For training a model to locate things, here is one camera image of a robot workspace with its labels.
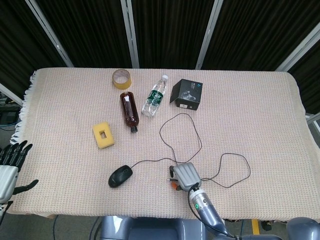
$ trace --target beige tablecloth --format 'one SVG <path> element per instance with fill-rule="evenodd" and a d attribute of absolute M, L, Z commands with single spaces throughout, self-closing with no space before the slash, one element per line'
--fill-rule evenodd
<path fill-rule="evenodd" d="M 108 186 L 110 174 L 122 165 L 173 157 L 161 141 L 162 124 L 178 113 L 195 122 L 203 148 L 192 160 L 199 175 L 218 171 L 223 153 L 244 155 L 251 176 L 225 189 L 213 182 L 202 187 L 225 219 L 320 219 L 320 151 L 305 120 L 293 77 L 283 72 L 128 69 L 140 109 L 162 74 L 167 92 L 154 118 L 141 114 L 138 132 L 124 123 L 120 94 L 112 84 L 115 69 L 44 68 L 35 72 L 26 92 L 12 141 L 28 140 L 29 152 L 17 186 L 39 179 L 35 188 L 15 197 L 11 213 L 125 215 L 193 218 L 187 193 L 166 181 L 172 162 L 145 162 L 134 167 L 123 185 Z M 169 104 L 180 79 L 203 83 L 197 111 Z M 113 146 L 98 149 L 92 126 L 108 122 Z M 178 161 L 199 148 L 190 119 L 180 115 L 164 128 Z M 223 159 L 216 181 L 229 185 L 248 174 L 236 156 Z"/>

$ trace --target product box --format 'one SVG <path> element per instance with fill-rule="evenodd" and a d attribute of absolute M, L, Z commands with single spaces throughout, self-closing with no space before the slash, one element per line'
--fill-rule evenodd
<path fill-rule="evenodd" d="M 177 107 L 197 110 L 201 100 L 202 86 L 201 82 L 181 79 L 172 88 L 170 103 L 175 101 Z"/>

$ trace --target green bottle label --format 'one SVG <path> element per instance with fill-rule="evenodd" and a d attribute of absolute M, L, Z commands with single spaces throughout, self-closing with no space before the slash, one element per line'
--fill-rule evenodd
<path fill-rule="evenodd" d="M 163 94 L 157 90 L 152 90 L 148 96 L 148 99 L 155 100 L 157 104 L 161 103 Z"/>

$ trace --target robotic hand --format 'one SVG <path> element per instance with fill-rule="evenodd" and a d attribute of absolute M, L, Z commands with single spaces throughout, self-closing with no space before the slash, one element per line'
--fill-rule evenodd
<path fill-rule="evenodd" d="M 234 236 L 230 234 L 205 190 L 200 188 L 202 182 L 195 166 L 191 162 L 188 162 L 177 166 L 170 166 L 169 171 L 170 176 L 173 178 L 175 173 L 176 178 L 170 179 L 170 181 L 173 181 L 173 183 L 177 181 L 179 183 L 175 189 L 188 192 L 188 203 L 191 211 L 205 225 L 206 229 L 216 236 L 215 240 L 281 240 L 280 237 L 275 235 Z M 199 216 L 192 209 L 190 202 Z"/>
<path fill-rule="evenodd" d="M 39 180 L 34 180 L 27 186 L 16 187 L 17 179 L 22 165 L 25 162 L 32 144 L 27 141 L 6 146 L 0 153 L 0 224 L 5 212 L 13 203 L 9 201 L 12 195 L 16 195 L 32 189 Z"/>

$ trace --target computer mouse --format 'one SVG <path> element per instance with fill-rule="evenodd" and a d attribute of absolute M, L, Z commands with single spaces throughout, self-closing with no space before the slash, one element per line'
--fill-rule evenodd
<path fill-rule="evenodd" d="M 111 188 L 116 188 L 123 184 L 132 175 L 132 170 L 128 165 L 123 165 L 115 170 L 109 177 L 108 184 Z"/>

